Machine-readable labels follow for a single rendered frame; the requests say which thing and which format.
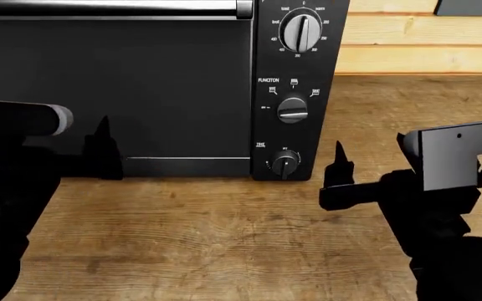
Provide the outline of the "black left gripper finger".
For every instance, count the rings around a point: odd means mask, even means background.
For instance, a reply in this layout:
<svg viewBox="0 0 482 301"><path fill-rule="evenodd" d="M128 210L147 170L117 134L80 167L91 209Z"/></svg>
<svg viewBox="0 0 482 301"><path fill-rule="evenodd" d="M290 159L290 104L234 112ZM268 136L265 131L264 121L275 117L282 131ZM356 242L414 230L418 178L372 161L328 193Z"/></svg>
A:
<svg viewBox="0 0 482 301"><path fill-rule="evenodd" d="M121 154L110 134L110 121L104 116L95 132L85 136L83 157L89 175L102 180L122 180Z"/></svg>

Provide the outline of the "small black timer knob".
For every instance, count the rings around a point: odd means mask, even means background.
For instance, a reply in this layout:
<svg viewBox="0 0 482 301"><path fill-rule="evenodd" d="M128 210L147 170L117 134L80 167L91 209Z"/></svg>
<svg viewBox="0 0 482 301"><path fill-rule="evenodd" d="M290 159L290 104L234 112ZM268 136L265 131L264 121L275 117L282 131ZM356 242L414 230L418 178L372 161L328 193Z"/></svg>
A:
<svg viewBox="0 0 482 301"><path fill-rule="evenodd" d="M271 160L271 170L281 180L286 180L297 169L300 159L292 150L281 150Z"/></svg>

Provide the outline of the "dark glass oven door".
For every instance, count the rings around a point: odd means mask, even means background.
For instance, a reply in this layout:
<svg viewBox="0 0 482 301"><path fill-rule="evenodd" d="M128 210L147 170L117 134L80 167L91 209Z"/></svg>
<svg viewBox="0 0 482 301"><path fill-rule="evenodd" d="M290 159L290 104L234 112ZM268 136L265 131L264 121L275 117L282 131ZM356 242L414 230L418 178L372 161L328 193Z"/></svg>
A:
<svg viewBox="0 0 482 301"><path fill-rule="evenodd" d="M110 122L127 176L247 176L252 22L0 20L0 101L74 123L27 145L78 155Z"/></svg>

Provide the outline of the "black toaster oven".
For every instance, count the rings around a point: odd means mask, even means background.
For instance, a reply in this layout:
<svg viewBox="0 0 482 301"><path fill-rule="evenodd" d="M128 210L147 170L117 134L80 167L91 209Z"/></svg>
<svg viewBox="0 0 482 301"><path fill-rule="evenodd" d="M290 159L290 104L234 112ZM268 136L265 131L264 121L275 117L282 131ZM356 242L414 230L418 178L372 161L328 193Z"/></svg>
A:
<svg viewBox="0 0 482 301"><path fill-rule="evenodd" d="M257 181L309 180L315 163L326 105L341 46L349 0L254 0L253 17L0 17L0 20L100 21L250 21L252 22L250 169ZM322 23L320 39L297 54L281 42L279 27L289 14L308 13ZM277 108L290 97L307 104L308 117L292 125L281 122ZM300 162L286 180L271 170L271 160L291 150Z"/></svg>

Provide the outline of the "silver function knob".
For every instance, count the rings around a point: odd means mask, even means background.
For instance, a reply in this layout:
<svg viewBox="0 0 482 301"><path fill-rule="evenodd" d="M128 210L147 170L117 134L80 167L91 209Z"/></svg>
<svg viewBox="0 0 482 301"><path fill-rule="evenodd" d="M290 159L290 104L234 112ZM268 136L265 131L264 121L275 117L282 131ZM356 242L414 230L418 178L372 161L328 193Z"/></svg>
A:
<svg viewBox="0 0 482 301"><path fill-rule="evenodd" d="M308 117L307 104L297 97L285 99L277 108L277 116L281 122L292 125Z"/></svg>

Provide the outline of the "large silver temperature knob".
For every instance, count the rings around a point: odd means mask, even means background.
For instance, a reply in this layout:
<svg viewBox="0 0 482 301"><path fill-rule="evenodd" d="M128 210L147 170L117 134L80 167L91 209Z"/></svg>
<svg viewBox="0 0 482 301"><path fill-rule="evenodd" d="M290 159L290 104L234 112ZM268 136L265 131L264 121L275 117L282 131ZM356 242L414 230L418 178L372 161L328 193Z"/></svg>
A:
<svg viewBox="0 0 482 301"><path fill-rule="evenodd" d="M291 52L303 54L320 39L322 23L313 14L289 14L279 27L282 44Z"/></svg>

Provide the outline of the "dark box on shelf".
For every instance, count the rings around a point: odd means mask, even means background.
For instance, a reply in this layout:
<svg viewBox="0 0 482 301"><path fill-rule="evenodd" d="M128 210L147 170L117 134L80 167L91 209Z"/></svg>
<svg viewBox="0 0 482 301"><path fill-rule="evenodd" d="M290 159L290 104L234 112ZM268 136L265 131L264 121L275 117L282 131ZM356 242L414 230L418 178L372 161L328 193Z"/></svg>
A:
<svg viewBox="0 0 482 301"><path fill-rule="evenodd" d="M439 17L482 17L482 0L438 0L434 14Z"/></svg>

